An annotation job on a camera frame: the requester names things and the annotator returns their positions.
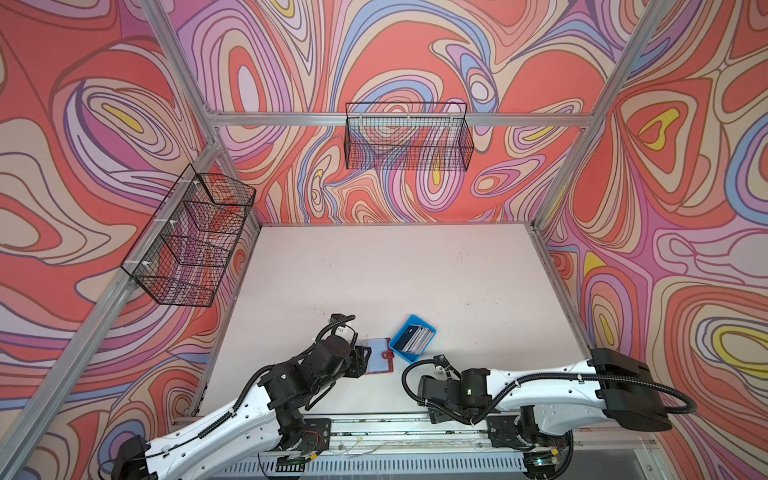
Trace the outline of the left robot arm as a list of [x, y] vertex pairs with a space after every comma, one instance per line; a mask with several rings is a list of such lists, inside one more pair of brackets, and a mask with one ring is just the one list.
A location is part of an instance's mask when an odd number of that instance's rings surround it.
[[333, 314], [313, 343], [266, 365], [237, 398], [174, 433], [135, 435], [97, 470], [101, 479], [207, 479], [251, 454], [290, 450], [310, 430], [302, 415], [342, 378], [366, 373], [370, 350], [357, 343], [354, 316]]

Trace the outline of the red leather card holder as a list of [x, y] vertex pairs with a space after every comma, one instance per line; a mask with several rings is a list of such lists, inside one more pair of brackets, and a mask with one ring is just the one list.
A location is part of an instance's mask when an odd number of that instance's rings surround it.
[[370, 350], [367, 361], [367, 375], [392, 373], [394, 371], [394, 353], [389, 345], [389, 338], [364, 339], [360, 346]]

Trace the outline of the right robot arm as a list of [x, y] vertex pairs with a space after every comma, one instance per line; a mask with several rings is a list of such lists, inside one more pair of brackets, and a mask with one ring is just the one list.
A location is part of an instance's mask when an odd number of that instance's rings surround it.
[[688, 394], [656, 382], [645, 363], [606, 348], [571, 365], [530, 371], [458, 371], [438, 355], [406, 367], [401, 385], [433, 424], [490, 426], [511, 414], [511, 433], [524, 449], [609, 421], [629, 431], [665, 432], [672, 416], [698, 409]]

